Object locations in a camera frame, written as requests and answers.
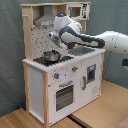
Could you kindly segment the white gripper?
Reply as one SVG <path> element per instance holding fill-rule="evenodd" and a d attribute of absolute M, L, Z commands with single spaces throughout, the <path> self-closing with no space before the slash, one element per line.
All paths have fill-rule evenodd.
<path fill-rule="evenodd" d="M 49 33 L 50 45 L 60 54 L 68 53 L 68 46 L 61 42 L 60 38 L 55 36 L 53 32 Z"/>

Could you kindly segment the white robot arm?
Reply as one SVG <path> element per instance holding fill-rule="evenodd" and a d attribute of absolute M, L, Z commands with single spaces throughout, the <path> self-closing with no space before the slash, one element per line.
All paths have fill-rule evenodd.
<path fill-rule="evenodd" d="M 54 31 L 49 33 L 52 46 L 61 55 L 66 55 L 67 44 L 70 43 L 92 48 L 103 48 L 123 54 L 122 65 L 128 67 L 128 35 L 115 31 L 106 31 L 102 34 L 91 36 L 82 34 L 81 31 L 82 25 L 71 19 L 67 14 L 56 15 Z"/>

